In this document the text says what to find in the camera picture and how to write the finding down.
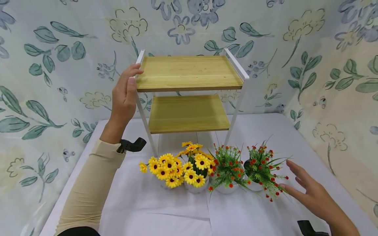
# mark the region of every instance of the finger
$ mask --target finger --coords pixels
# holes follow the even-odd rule
[[[136,103],[136,81],[134,77],[130,77],[127,82],[126,103],[133,105]]]

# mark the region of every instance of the black clip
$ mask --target black clip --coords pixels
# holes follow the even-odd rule
[[[132,151],[132,152],[138,152],[141,151],[144,146],[146,145],[146,141],[139,137],[134,143],[121,139],[121,146],[126,150],[126,151]]]
[[[303,236],[329,236],[326,232],[315,232],[309,221],[297,221]]]

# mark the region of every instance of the hand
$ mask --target hand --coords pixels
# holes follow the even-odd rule
[[[296,198],[314,215],[326,221],[330,226],[332,236],[359,235],[352,221],[332,199],[323,185],[316,182],[302,167],[294,162],[287,160],[286,165],[296,175],[295,180],[306,189],[304,194],[292,186],[280,184],[288,194]]]

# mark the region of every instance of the white flower pot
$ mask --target white flower pot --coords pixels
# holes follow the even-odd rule
[[[184,181],[184,186],[188,190],[188,192],[197,194],[197,193],[202,193],[203,191],[205,191],[208,188],[209,182],[210,182],[209,176],[206,176],[205,184],[202,187],[196,188],[193,185],[188,184],[186,181]]]

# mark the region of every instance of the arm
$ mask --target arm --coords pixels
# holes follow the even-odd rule
[[[114,87],[113,110],[64,205],[55,235],[75,227],[99,228],[102,209],[114,175],[125,154],[117,153],[125,127],[136,109],[136,82],[131,76],[143,73],[140,64],[127,68]]]

